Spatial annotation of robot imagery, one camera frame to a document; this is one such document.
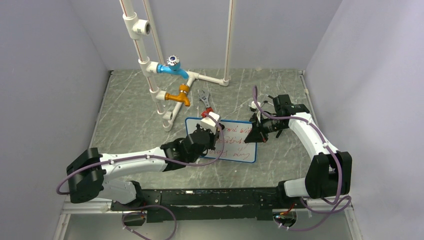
wrench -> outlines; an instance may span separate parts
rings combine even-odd
[[[209,91],[201,90],[197,91],[197,94],[199,95],[199,100],[201,100],[204,103],[204,106],[206,107],[206,110],[201,113],[201,116],[204,118],[206,117],[206,114],[214,111],[211,105],[209,104]]]

blue faucet handle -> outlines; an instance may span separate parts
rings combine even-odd
[[[181,66],[180,58],[177,55],[171,55],[166,60],[166,64],[171,70],[177,71]]]

yellow faucet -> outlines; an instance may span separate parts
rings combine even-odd
[[[180,103],[184,103],[186,107],[190,107],[190,101],[187,98],[187,94],[190,91],[190,87],[186,84],[181,84],[179,86],[179,94],[178,95],[171,95],[168,92],[165,94],[165,100],[172,100]]]

gray marble surface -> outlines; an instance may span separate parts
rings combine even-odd
[[[223,77],[222,69],[191,71],[215,78]],[[232,69],[230,75],[228,86],[196,80],[189,93],[191,106],[183,105],[172,130],[165,132],[141,70],[113,71],[92,146],[98,147],[101,153],[121,154],[149,150],[185,137],[185,119],[197,117],[205,109],[197,96],[201,89],[209,90],[211,106],[226,120],[249,120],[252,112],[248,104],[253,100],[254,85],[258,86],[260,101],[264,99],[264,94],[289,94],[293,103],[308,106],[296,69]],[[162,90],[172,94],[176,94],[179,85],[186,82],[179,76],[168,74],[157,74],[155,80]],[[175,105],[173,101],[166,103],[169,109]],[[136,180],[145,189],[175,189],[275,187],[279,181],[304,177],[310,160],[301,141],[289,129],[284,130],[277,139],[275,135],[270,133],[267,143],[258,143],[255,163],[219,160],[203,167],[143,172],[122,179]]]

table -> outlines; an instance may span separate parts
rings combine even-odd
[[[222,78],[222,69],[191,69],[190,71]],[[96,124],[92,147],[100,153],[122,154],[159,147],[176,138],[186,136],[185,119],[198,117],[205,106],[198,101],[198,90],[208,89],[209,102],[215,112],[225,120],[248,121],[252,112],[248,104],[253,100],[252,87],[258,87],[258,100],[265,94],[289,94],[292,103],[305,104],[308,100],[297,69],[231,69],[228,86],[196,80],[188,95],[191,106],[181,107],[172,130],[166,132],[156,113],[149,94],[146,78],[140,69],[115,70],[103,100],[99,121]],[[155,75],[161,90],[178,92],[186,80],[169,74]],[[169,109],[175,102],[167,102]],[[255,163],[219,160],[203,167],[185,167],[168,172],[144,172],[122,177],[135,180],[144,189],[182,188],[242,188],[275,187],[283,180],[306,175],[310,159],[298,137],[289,129],[279,138],[269,134],[267,143],[258,143]]]

